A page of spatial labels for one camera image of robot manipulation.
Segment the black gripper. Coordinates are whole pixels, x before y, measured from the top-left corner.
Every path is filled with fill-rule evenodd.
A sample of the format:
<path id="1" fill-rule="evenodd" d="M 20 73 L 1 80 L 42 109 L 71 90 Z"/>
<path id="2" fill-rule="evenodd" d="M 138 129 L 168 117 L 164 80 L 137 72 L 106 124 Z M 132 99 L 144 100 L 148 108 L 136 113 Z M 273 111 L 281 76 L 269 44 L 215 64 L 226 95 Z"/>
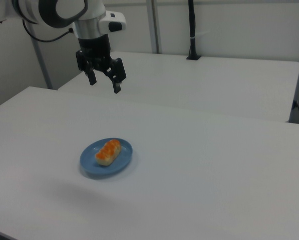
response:
<path id="1" fill-rule="evenodd" d="M 110 56 L 111 46 L 108 34 L 93 39 L 79 38 L 78 41 L 80 45 L 80 50 L 76 52 L 78 69 L 85 72 L 90 85 L 97 82 L 94 69 L 105 71 L 112 82 L 114 93 L 119 93 L 126 73 L 122 60 L 112 59 Z"/>

